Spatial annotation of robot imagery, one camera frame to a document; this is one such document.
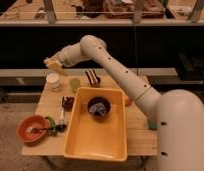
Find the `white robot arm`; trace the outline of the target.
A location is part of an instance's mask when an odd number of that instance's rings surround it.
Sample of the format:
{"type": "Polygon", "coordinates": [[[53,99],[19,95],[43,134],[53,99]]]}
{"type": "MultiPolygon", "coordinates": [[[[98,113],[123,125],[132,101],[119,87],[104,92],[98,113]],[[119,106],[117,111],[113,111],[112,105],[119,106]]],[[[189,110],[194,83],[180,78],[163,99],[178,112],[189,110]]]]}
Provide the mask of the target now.
{"type": "Polygon", "coordinates": [[[204,104],[200,98],[183,89],[159,93],[114,59],[106,43],[93,35],[83,36],[78,43],[45,58],[44,63],[63,73],[66,67],[88,60],[102,66],[157,125],[158,171],[204,171],[204,104]]]}

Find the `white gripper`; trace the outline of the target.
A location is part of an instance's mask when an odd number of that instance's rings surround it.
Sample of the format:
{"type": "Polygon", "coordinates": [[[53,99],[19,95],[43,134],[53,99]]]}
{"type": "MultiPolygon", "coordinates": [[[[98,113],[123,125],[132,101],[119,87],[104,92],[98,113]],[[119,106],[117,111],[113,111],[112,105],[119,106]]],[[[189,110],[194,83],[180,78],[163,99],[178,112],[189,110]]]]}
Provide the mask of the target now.
{"type": "Polygon", "coordinates": [[[58,65],[58,62],[64,65],[65,67],[72,67],[75,65],[74,51],[71,46],[62,48],[59,52],[55,53],[52,58],[46,58],[44,64],[47,67],[58,65]]]}

